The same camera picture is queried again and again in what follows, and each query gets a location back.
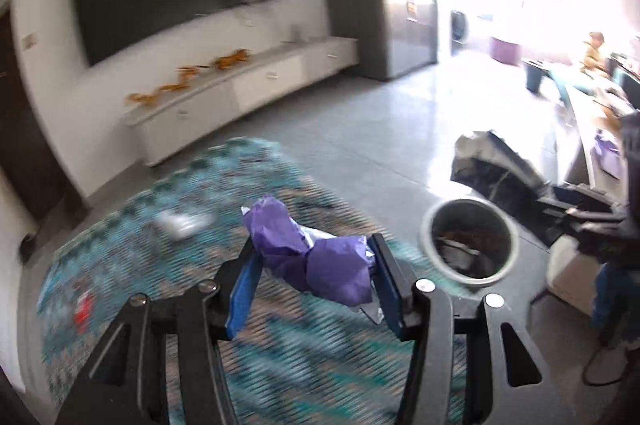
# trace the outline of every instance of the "purple bag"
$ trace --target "purple bag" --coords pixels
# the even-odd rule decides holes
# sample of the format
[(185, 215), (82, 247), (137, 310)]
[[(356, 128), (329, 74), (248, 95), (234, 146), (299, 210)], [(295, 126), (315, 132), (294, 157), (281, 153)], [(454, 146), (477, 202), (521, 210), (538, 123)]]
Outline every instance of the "purple bag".
[(310, 243), (284, 203), (273, 196), (244, 215), (255, 249), (271, 273), (298, 291), (355, 307), (372, 302), (367, 242), (363, 235)]
[(593, 145), (593, 157), (598, 166), (607, 174), (620, 179), (622, 176), (622, 157), (616, 144), (616, 137), (609, 131), (598, 129)]

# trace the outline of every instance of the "carpet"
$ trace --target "carpet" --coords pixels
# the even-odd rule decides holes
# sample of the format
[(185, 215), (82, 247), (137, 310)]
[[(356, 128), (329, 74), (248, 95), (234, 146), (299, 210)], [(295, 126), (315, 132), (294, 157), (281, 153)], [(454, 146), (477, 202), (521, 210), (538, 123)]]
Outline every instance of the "carpet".
[[(271, 194), (302, 225), (335, 235), (382, 231), (394, 255), (416, 274), (452, 294), (468, 295), (446, 280), (417, 249), (393, 239), (375, 222), (318, 186), (264, 140), (236, 138), (211, 148), (184, 170), (131, 198), (118, 212), (59, 249), (43, 284), (38, 315), (42, 361), (60, 406), (92, 348), (130, 294), (175, 296), (212, 277), (235, 258), (248, 233), (240, 207)], [(213, 214), (211, 228), (174, 243), (153, 227), (162, 210)], [(78, 297), (95, 305), (85, 329), (74, 324)], [(244, 330), (222, 342), (226, 379), (238, 418), (253, 423), (393, 423), (412, 343), (401, 344), (384, 323), (300, 294), (262, 274)], [(465, 348), (456, 338), (450, 422), (462, 413)], [(168, 344), (168, 402), (174, 425), (184, 423), (177, 372), (177, 341)]]

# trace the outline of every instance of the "cabinet drawer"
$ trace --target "cabinet drawer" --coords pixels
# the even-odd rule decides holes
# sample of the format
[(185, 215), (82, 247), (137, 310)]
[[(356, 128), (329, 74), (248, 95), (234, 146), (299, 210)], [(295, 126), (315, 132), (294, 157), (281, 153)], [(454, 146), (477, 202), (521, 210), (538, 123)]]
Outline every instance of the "cabinet drawer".
[(146, 164), (164, 160), (238, 115), (228, 82), (167, 108), (136, 128), (145, 148)]
[(331, 39), (307, 50), (306, 74), (310, 82), (315, 82), (357, 63), (356, 41)]
[(295, 56), (232, 79), (241, 113), (247, 113), (305, 84), (302, 57)]

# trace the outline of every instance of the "metal screw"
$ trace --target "metal screw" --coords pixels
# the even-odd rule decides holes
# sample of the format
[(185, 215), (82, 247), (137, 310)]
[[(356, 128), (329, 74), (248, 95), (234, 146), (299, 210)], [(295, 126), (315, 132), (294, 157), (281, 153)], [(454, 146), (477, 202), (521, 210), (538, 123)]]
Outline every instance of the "metal screw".
[(422, 293), (431, 293), (436, 289), (436, 285), (429, 279), (418, 279), (415, 282), (415, 287)]
[(218, 285), (211, 279), (205, 279), (198, 283), (198, 289), (203, 293), (213, 293), (218, 291)]
[(501, 308), (502, 306), (504, 306), (504, 299), (502, 298), (501, 295), (498, 295), (497, 293), (490, 293), (489, 295), (484, 297), (484, 300), (492, 308), (496, 308), (497, 309), (497, 308)]
[(146, 304), (146, 301), (147, 297), (144, 293), (136, 293), (135, 295), (129, 297), (129, 304), (136, 308), (139, 306), (144, 306)]

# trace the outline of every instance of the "metal trash can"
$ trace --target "metal trash can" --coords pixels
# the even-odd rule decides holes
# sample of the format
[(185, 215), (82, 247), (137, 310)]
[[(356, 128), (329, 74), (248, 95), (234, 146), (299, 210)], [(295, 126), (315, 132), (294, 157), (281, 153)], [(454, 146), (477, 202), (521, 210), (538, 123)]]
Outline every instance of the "metal trash can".
[(524, 59), (522, 63), (527, 72), (527, 89), (531, 93), (537, 93), (540, 90), (542, 77), (548, 74), (548, 69), (541, 60)]
[(498, 207), (479, 198), (443, 201), (427, 212), (418, 236), (423, 253), (446, 277), (491, 286), (518, 258), (518, 231)]

